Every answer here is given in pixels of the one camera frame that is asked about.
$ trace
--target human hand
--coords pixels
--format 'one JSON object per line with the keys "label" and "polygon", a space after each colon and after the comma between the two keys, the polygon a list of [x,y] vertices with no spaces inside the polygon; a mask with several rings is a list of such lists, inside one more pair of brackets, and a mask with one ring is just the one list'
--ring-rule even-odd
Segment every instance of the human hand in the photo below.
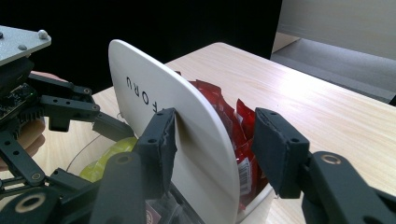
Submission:
{"label": "human hand", "polygon": [[[65,81],[50,73],[42,73],[36,71],[32,71],[32,73],[43,77],[50,77]],[[31,157],[33,157],[37,153],[38,149],[44,145],[46,139],[43,135],[43,132],[45,129],[46,124],[41,119],[29,121],[21,128],[21,135],[19,136],[17,142],[26,150],[26,152]],[[7,170],[7,165],[2,159],[0,159],[0,172],[5,170]]]}

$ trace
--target yellow-green object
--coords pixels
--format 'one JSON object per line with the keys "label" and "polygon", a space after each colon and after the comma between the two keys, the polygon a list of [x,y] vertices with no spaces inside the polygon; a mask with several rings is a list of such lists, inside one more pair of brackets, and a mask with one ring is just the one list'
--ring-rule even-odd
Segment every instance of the yellow-green object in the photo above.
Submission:
{"label": "yellow-green object", "polygon": [[86,166],[79,176],[88,181],[95,182],[100,180],[103,176],[103,172],[106,167],[106,163],[110,157],[117,153],[132,151],[137,139],[135,137],[128,137],[118,141],[116,144],[111,146],[98,161],[94,161]]}

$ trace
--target gray wall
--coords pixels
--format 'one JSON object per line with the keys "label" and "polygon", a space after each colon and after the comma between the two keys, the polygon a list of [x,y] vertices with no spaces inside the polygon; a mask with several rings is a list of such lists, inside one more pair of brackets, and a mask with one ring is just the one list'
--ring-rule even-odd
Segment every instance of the gray wall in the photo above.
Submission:
{"label": "gray wall", "polygon": [[396,60],[396,0],[283,0],[278,31]]}

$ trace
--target white lid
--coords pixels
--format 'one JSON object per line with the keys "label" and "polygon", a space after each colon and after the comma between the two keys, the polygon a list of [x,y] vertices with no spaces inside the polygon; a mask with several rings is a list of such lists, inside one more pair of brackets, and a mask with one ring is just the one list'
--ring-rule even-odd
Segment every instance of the white lid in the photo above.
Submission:
{"label": "white lid", "polygon": [[177,189],[205,223],[235,223],[238,169],[230,138],[212,105],[189,81],[126,42],[111,41],[108,59],[120,112],[137,137],[155,110],[176,109],[172,182]]}

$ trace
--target light wood tabletop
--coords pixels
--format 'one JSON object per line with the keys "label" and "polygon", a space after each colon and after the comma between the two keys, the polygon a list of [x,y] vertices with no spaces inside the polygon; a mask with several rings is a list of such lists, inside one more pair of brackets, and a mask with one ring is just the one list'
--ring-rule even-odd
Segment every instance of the light wood tabletop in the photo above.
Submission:
{"label": "light wood tabletop", "polygon": [[[226,102],[274,110],[310,141],[310,151],[348,159],[366,182],[396,195],[396,108],[232,46],[215,43],[166,64],[187,80],[222,89]],[[96,93],[101,110],[119,113],[113,88]],[[99,134],[90,123],[72,121],[68,133],[45,131],[46,144],[34,156],[49,175]],[[304,223],[300,200],[273,200],[267,219],[255,223]]]}

